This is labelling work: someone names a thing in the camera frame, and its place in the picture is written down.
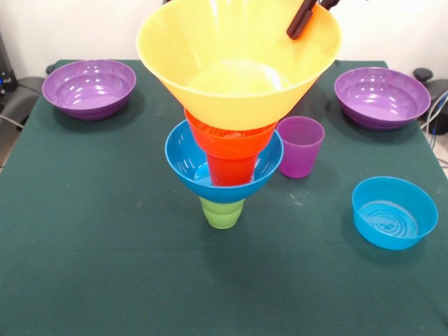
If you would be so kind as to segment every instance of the red cup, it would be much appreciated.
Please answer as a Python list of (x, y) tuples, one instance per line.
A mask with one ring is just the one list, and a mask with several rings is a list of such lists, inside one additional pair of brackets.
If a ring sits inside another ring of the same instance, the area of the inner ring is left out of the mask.
[(208, 126), (184, 110), (197, 145), (206, 153), (214, 186), (239, 186), (251, 182), (258, 154), (274, 133), (274, 124), (248, 131)]

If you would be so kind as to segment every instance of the green tablecloth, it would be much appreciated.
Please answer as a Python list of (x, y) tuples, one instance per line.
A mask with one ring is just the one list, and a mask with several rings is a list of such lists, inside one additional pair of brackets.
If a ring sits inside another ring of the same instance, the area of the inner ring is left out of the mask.
[[(129, 104), (100, 122), (40, 98), (0, 175), (0, 335), (447, 335), (448, 183), (416, 122), (347, 120), (336, 62), (291, 115), (326, 131), (309, 178), (279, 172), (230, 230), (210, 227), (165, 161), (180, 104), (138, 61)], [(351, 191), (399, 176), (437, 202), (407, 251), (359, 236)]]

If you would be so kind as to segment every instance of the purple cup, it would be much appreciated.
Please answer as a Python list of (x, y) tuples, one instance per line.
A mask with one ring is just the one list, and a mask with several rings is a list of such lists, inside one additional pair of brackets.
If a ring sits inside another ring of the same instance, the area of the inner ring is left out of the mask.
[(298, 116), (283, 119), (277, 131), (284, 146), (280, 172), (292, 179), (308, 176), (325, 137), (323, 126), (314, 119)]

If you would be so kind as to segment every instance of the bowl rim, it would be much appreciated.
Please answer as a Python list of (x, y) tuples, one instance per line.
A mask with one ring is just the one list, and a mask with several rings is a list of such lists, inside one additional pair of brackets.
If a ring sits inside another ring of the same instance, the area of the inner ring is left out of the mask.
[[(385, 120), (385, 119), (381, 119), (381, 118), (376, 118), (376, 117), (372, 117), (371, 115), (365, 115), (364, 113), (355, 110), (354, 108), (352, 108), (350, 106), (350, 104), (348, 104), (341, 96), (341, 92), (339, 92), (340, 90), (337, 89), (338, 83), (345, 77), (348, 76), (349, 74), (352, 73), (356, 73), (359, 71), (364, 71), (364, 70), (378, 70), (378, 71), (383, 71), (383, 72), (388, 72), (390, 74), (397, 74), (399, 76), (402, 77), (406, 77), (408, 78), (410, 81), (414, 82), (417, 84), (417, 86), (419, 86), (424, 92), (426, 92), (426, 102), (424, 104), (425, 108), (422, 109), (422, 111), (419, 111), (418, 113), (416, 113), (413, 116), (407, 117), (407, 118), (401, 118), (399, 120)], [(354, 113), (356, 113), (359, 116), (362, 116), (363, 118), (369, 118), (373, 121), (379, 121), (379, 122), (383, 122), (383, 123), (403, 123), (403, 122), (408, 122), (411, 120), (416, 120), (418, 117), (422, 116), (425, 112), (427, 112), (427, 110), (429, 109), (429, 107), (431, 106), (431, 95), (428, 92), (428, 90), (426, 89), (426, 87), (420, 83), (417, 79), (407, 75), (406, 73), (400, 72), (400, 71), (396, 71), (393, 69), (390, 69), (388, 67), (382, 67), (382, 66), (361, 66), (355, 69), (350, 69), (348, 71), (345, 71), (343, 73), (341, 73), (335, 80), (335, 83), (333, 85), (333, 90), (335, 91), (336, 97), (339, 99), (340, 102), (342, 102), (345, 106), (349, 107)]]
[(141, 60), (141, 62), (143, 63), (143, 65), (157, 78), (159, 78), (162, 82), (166, 82), (169, 85), (174, 86), (177, 89), (180, 89), (182, 91), (186, 91), (186, 92), (190, 92), (193, 93), (195, 95), (202, 95), (202, 96), (206, 96), (206, 97), (213, 97), (213, 98), (228, 98), (228, 99), (241, 99), (241, 98), (254, 98), (254, 97), (267, 97), (270, 95), (277, 95), (281, 92), (288, 92), (291, 90), (294, 90), (306, 83), (310, 83), (312, 80), (319, 78), (319, 76), (321, 76), (329, 67), (331, 67), (331, 65), (335, 62), (335, 58), (338, 55), (341, 47), (342, 47), (342, 28), (340, 26), (340, 24), (338, 23), (338, 21), (336, 20), (335, 16), (333, 14), (331, 14), (328, 10), (326, 10), (324, 7), (322, 7), (321, 4), (317, 3), (316, 6), (314, 7), (315, 11), (322, 11), (323, 13), (325, 13), (324, 15), (328, 14), (330, 20), (335, 24), (335, 26), (333, 27), (334, 29), (337, 30), (337, 35), (339, 36), (339, 41), (337, 42), (337, 45), (335, 46), (335, 49), (332, 52), (332, 57), (328, 60), (328, 62), (325, 63), (325, 66), (322, 67), (322, 70), (318, 70), (315, 71), (313, 73), (313, 75), (311, 75), (310, 77), (308, 77), (308, 79), (306, 80), (302, 80), (299, 83), (295, 83), (293, 85), (289, 85), (288, 87), (284, 87), (281, 90), (275, 90), (275, 91), (271, 91), (271, 92), (265, 92), (265, 93), (244, 93), (243, 95), (235, 95), (235, 94), (228, 94), (228, 93), (210, 93), (204, 90), (196, 90), (196, 89), (192, 89), (190, 87), (187, 87), (185, 85), (182, 84), (178, 84), (177, 82), (174, 82), (170, 79), (168, 79), (167, 77), (163, 76), (159, 71), (157, 71), (155, 69), (154, 66), (151, 66), (150, 64), (147, 63), (147, 61), (145, 60), (145, 58), (143, 57), (143, 53), (141, 51), (141, 43), (140, 41), (143, 40), (142, 35), (144, 33), (144, 28), (145, 26), (148, 24), (148, 22), (155, 17), (159, 12), (161, 11), (168, 11), (170, 6), (175, 6), (175, 1), (169, 1), (167, 3), (165, 3), (163, 6), (160, 6), (158, 8), (156, 8), (151, 14), (147, 15), (145, 17), (145, 19), (143, 20), (143, 22), (140, 24), (139, 26), (139, 31), (137, 33), (136, 36), (136, 49), (137, 49), (137, 54), (139, 56), (139, 59)]
[(397, 236), (394, 236), (392, 234), (389, 234), (389, 233), (386, 233), (386, 232), (382, 232), (382, 231), (378, 231), (378, 233), (380, 233), (382, 235), (385, 235), (385, 236), (388, 236), (388, 237), (393, 237), (394, 239), (400, 239), (400, 240), (419, 239), (419, 238), (423, 238), (423, 237), (429, 235), (437, 227), (437, 224), (438, 224), (438, 221), (439, 221), (439, 211), (438, 211), (437, 205), (435, 204), (434, 199), (423, 188), (421, 188), (417, 184), (409, 182), (409, 181), (407, 181), (407, 180), (405, 180), (403, 178), (399, 178), (399, 177), (396, 177), (396, 176), (386, 176), (386, 175), (384, 175), (384, 176), (372, 176), (372, 177), (369, 177), (369, 178), (365, 178), (364, 180), (359, 182), (356, 185), (356, 187), (353, 189), (353, 192), (351, 193), (351, 208), (352, 208), (353, 212), (354, 213), (355, 212), (358, 213), (356, 208), (355, 208), (355, 194), (356, 194), (356, 191), (358, 191), (358, 189), (364, 183), (367, 183), (368, 181), (384, 180), (384, 179), (388, 179), (390, 181), (391, 180), (395, 180), (395, 181), (399, 181), (401, 183), (407, 184), (409, 186), (412, 186), (413, 188), (417, 189), (420, 193), (422, 193), (424, 196), (426, 196), (430, 200), (430, 203), (431, 203), (432, 207), (434, 208), (435, 220), (434, 220), (434, 223), (432, 224), (431, 228), (427, 232), (422, 233), (422, 234), (418, 234), (418, 235), (416, 235), (414, 237), (397, 237)]
[[(124, 66), (125, 68), (127, 68), (130, 71), (131, 75), (132, 75), (131, 76), (131, 80), (128, 82), (129, 83), (129, 90), (126, 91), (126, 93), (123, 96), (121, 96), (120, 98), (117, 98), (117, 100), (115, 100), (115, 101), (113, 101), (111, 103), (105, 104), (105, 105), (94, 107), (94, 108), (71, 108), (71, 107), (65, 107), (65, 106), (61, 106), (59, 104), (56, 104), (53, 100), (51, 100), (49, 98), (49, 96), (48, 96), (48, 94), (46, 92), (46, 85), (47, 85), (47, 82), (53, 76), (55, 76), (55, 74), (57, 74), (58, 72), (62, 71), (63, 69), (66, 69), (68, 67), (72, 67), (74, 64), (89, 63), (89, 62), (116, 63), (116, 64), (119, 64), (119, 65)], [(92, 110), (95, 110), (95, 109), (102, 109), (102, 108), (104, 108), (106, 106), (110, 106), (110, 105), (113, 105), (113, 104), (119, 102), (121, 99), (127, 97), (134, 90), (136, 85), (137, 85), (137, 75), (135, 74), (135, 71), (129, 65), (127, 65), (127, 64), (125, 64), (123, 62), (120, 62), (120, 61), (117, 61), (117, 60), (114, 60), (114, 59), (95, 59), (95, 58), (94, 59), (79, 59), (79, 60), (76, 60), (76, 61), (72, 61), (72, 62), (70, 62), (68, 64), (65, 64), (63, 66), (60, 66), (59, 68), (56, 68), (54, 71), (52, 71), (45, 78), (45, 80), (42, 83), (42, 95), (43, 95), (43, 97), (45, 98), (45, 100), (47, 102), (49, 102), (54, 107), (56, 107), (58, 109), (61, 109), (61, 110), (70, 110), (70, 111), (75, 111), (75, 112), (77, 112), (77, 111), (80, 111), (80, 112), (82, 112), (82, 111), (92, 111)]]
[(171, 169), (177, 174), (177, 176), (179, 176), (181, 179), (186, 180), (188, 182), (191, 182), (197, 186), (201, 186), (203, 188), (207, 188), (210, 190), (236, 190), (236, 189), (240, 189), (240, 188), (247, 188), (249, 186), (254, 186), (255, 184), (264, 181), (265, 179), (268, 179), (271, 175), (273, 175), (275, 173), (275, 171), (277, 170), (277, 168), (279, 167), (282, 159), (283, 159), (283, 155), (284, 155), (284, 145), (283, 145), (283, 141), (281, 140), (280, 134), (277, 132), (277, 130), (274, 130), (274, 133), (272, 136), (276, 136), (276, 139), (278, 140), (279, 144), (280, 144), (280, 160), (274, 165), (274, 168), (272, 169), (272, 171), (269, 174), (264, 175), (262, 178), (260, 178), (257, 181), (252, 181), (249, 183), (245, 183), (245, 184), (240, 184), (240, 185), (230, 185), (230, 186), (217, 186), (217, 185), (203, 185), (200, 184), (194, 180), (192, 180), (191, 178), (187, 178), (186, 176), (180, 174), (177, 169), (174, 167), (174, 165), (172, 164), (171, 160), (169, 159), (168, 156), (168, 142), (169, 140), (172, 138), (173, 133), (181, 128), (184, 127), (184, 125), (187, 125), (187, 128), (189, 129), (189, 131), (191, 132), (190, 126), (188, 125), (188, 121), (185, 119), (183, 121), (181, 121), (179, 124), (177, 124), (172, 130), (171, 132), (168, 134), (166, 140), (165, 140), (165, 146), (164, 146), (164, 151), (165, 151), (165, 158), (168, 161), (169, 166), (171, 167)]

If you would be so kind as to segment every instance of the blue bowl on table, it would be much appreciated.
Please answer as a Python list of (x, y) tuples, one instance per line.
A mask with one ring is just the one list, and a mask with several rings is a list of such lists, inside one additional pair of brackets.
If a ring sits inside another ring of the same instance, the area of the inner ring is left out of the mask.
[(352, 195), (353, 219), (360, 235), (375, 246), (403, 250), (434, 230), (438, 210), (420, 187), (390, 176), (368, 178)]
[(220, 187), (211, 184), (206, 154), (193, 138), (187, 120), (175, 126), (165, 142), (165, 156), (169, 165), (183, 184), (199, 196), (204, 214), (215, 228), (229, 228), (236, 223), (244, 200), (269, 181), (280, 165), (283, 154), (283, 142), (275, 131), (258, 156), (252, 182)]

